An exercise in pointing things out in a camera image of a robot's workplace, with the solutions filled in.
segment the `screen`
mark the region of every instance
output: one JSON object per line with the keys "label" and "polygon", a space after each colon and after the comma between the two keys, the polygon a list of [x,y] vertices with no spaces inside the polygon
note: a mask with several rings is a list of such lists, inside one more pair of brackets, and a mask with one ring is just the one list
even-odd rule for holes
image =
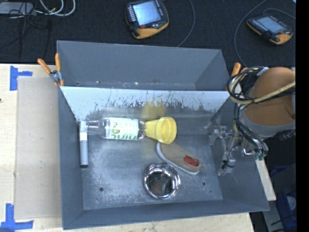
{"label": "screen", "polygon": [[277,33],[283,29],[285,29],[284,26],[280,25],[276,21],[272,20],[270,17],[264,17],[261,19],[258,19],[257,22],[262,24],[264,27],[268,28],[273,33]]}
{"label": "screen", "polygon": [[147,24],[161,19],[154,1],[147,1],[133,5],[133,9],[139,25]]}

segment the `gray bin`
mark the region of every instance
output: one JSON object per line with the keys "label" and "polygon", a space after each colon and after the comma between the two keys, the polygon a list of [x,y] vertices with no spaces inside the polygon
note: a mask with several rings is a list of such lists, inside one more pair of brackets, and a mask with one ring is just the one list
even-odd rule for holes
{"label": "gray bin", "polygon": [[[217,174],[223,148],[220,140],[209,145],[206,125],[220,116],[231,129],[234,107],[220,50],[58,41],[57,52],[65,81],[58,89],[64,229],[269,210],[253,158],[235,152],[232,174]],[[204,164],[195,176],[177,170],[182,183],[168,200],[142,186],[146,166],[162,161],[153,139],[89,136],[89,167],[80,168],[76,120],[140,118],[153,99],[175,118],[175,142]]]}

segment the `power cord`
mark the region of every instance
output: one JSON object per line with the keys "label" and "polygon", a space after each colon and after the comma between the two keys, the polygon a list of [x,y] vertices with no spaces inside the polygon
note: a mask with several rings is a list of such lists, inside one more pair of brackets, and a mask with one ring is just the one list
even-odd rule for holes
{"label": "power cord", "polygon": [[61,1],[61,7],[59,10],[55,11],[54,9],[53,10],[49,10],[46,5],[44,4],[43,0],[39,0],[42,7],[45,9],[46,12],[41,12],[41,11],[37,11],[38,13],[40,14],[43,14],[43,15],[56,15],[56,16],[69,16],[71,15],[75,9],[76,9],[76,1],[75,0],[72,0],[72,3],[73,3],[73,8],[71,9],[71,11],[69,11],[68,13],[64,12],[64,13],[61,13],[63,8],[64,8],[64,1],[63,0],[60,0]]}

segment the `orange handle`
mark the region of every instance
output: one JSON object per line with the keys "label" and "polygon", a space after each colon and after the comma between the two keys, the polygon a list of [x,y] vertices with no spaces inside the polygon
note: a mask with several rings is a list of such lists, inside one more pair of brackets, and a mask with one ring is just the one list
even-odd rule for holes
{"label": "orange handle", "polygon": [[43,59],[38,58],[38,63],[43,67],[47,74],[50,74],[52,72]]}
{"label": "orange handle", "polygon": [[60,59],[59,59],[59,54],[55,54],[55,63],[56,63],[56,68],[57,71],[61,71],[61,64],[60,64]]}
{"label": "orange handle", "polygon": [[240,71],[240,68],[241,68],[241,64],[235,63],[231,76],[238,74]]}

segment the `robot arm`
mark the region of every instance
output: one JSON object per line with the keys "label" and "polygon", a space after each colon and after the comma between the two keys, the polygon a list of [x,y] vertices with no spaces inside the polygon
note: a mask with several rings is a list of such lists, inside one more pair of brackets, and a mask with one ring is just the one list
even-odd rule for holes
{"label": "robot arm", "polygon": [[[240,82],[253,74],[257,80],[243,92]],[[241,149],[243,155],[262,160],[268,147],[264,140],[277,134],[282,138],[295,133],[295,72],[285,67],[250,67],[229,79],[227,91],[235,103],[233,130],[221,133],[225,144],[223,165],[219,174],[230,173],[235,164],[232,151]]]}

